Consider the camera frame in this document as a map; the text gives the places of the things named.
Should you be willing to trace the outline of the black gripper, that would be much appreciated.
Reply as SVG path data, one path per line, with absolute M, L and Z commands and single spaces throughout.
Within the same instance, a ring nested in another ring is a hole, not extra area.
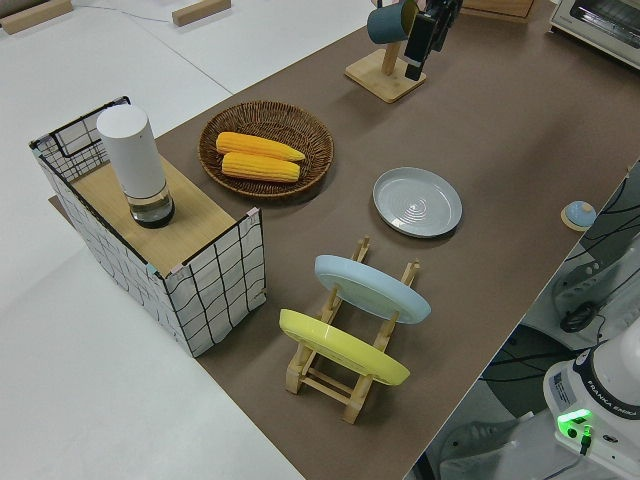
M 428 0 L 425 14 L 416 15 L 404 52 L 406 78 L 418 81 L 429 50 L 442 50 L 448 28 L 455 22 L 462 4 L 461 0 Z

